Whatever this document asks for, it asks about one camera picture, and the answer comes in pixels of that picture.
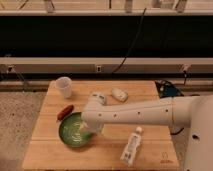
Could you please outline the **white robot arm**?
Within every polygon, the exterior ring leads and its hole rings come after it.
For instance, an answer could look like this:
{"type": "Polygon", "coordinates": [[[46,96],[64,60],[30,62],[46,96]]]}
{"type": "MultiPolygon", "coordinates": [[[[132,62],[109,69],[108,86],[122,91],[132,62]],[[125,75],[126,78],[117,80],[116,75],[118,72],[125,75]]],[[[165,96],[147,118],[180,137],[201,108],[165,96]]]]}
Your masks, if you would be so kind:
{"type": "Polygon", "coordinates": [[[81,117],[90,132],[108,123],[189,127],[184,171],[213,171],[213,95],[107,105],[101,93],[93,92],[81,117]]]}

